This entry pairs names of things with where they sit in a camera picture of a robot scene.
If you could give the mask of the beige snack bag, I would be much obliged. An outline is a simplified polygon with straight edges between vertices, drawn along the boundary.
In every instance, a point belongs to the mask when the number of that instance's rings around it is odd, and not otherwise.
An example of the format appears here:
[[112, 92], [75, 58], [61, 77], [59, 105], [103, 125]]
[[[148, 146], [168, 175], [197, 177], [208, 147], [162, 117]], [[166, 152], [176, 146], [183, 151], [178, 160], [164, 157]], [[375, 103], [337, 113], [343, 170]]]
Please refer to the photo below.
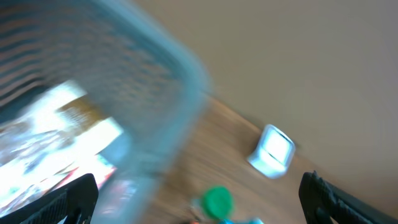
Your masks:
[[55, 190], [58, 173], [100, 154], [123, 133], [72, 80], [41, 94], [1, 125], [1, 216]]

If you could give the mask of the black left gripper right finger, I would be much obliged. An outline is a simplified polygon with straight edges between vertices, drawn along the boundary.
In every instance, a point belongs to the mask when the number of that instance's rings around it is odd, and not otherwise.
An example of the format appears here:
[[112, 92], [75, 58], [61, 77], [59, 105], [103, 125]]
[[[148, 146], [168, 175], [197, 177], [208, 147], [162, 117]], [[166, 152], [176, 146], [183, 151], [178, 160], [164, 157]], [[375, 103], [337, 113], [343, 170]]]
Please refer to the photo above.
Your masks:
[[303, 174], [298, 196], [310, 224], [397, 224], [397, 219], [335, 187], [315, 171]]

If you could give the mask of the green lid jar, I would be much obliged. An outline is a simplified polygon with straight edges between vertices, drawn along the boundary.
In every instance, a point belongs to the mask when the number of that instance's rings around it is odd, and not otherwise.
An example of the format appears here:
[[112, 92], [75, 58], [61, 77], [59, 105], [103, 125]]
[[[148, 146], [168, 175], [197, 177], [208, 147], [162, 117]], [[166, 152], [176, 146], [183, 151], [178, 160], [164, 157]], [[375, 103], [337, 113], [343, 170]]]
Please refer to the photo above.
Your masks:
[[203, 222], [219, 222], [230, 218], [234, 210], [234, 198], [223, 185], [206, 189], [191, 200], [190, 211]]

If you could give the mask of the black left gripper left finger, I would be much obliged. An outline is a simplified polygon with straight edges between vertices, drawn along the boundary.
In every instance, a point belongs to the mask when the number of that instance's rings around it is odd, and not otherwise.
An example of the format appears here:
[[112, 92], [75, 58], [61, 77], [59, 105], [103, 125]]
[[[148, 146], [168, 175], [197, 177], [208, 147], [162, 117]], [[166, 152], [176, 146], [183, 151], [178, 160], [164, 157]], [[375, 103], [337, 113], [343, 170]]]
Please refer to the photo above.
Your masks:
[[85, 174], [1, 218], [1, 224], [90, 224], [99, 191]]

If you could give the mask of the white barcode scanner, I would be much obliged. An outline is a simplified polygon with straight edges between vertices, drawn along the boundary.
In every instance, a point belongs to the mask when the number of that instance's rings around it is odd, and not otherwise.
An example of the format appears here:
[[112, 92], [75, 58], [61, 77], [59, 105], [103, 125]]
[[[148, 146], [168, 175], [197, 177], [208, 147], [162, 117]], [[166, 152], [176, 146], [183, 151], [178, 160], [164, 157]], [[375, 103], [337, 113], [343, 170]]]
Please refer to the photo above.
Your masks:
[[294, 142], [280, 129], [268, 124], [247, 161], [269, 179], [278, 179], [288, 171], [294, 153]]

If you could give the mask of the grey plastic mesh basket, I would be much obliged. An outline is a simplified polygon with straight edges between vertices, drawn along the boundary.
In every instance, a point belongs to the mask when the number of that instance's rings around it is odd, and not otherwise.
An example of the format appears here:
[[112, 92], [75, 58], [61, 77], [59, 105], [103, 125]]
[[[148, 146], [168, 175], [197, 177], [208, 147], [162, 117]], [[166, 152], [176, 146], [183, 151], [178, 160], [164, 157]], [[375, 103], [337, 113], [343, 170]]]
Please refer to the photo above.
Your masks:
[[201, 63], [129, 1], [2, 1], [1, 74], [77, 82], [123, 134], [93, 223], [136, 223], [203, 109]]

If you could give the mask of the red black snack pouch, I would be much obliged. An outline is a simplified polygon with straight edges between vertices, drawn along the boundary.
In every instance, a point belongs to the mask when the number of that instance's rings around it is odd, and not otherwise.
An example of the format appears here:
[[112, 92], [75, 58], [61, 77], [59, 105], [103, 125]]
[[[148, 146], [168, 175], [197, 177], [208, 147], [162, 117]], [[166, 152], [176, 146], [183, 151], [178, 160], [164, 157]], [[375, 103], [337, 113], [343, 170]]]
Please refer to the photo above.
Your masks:
[[74, 162], [58, 174], [66, 177], [55, 186], [56, 189], [85, 174], [93, 174], [101, 200], [98, 212], [104, 216], [120, 215], [137, 190], [132, 180], [117, 177], [118, 168], [100, 154], [89, 157], [86, 162]]

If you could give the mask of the blue mouthwash bottle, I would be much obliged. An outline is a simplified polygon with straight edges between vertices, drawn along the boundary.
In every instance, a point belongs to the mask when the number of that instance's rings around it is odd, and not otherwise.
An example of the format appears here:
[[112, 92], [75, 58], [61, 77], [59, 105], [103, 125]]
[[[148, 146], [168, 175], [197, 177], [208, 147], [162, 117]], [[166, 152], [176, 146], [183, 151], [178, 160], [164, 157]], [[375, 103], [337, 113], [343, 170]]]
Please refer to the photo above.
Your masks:
[[246, 220], [220, 220], [217, 224], [264, 224], [264, 222], [259, 218], [249, 218]]

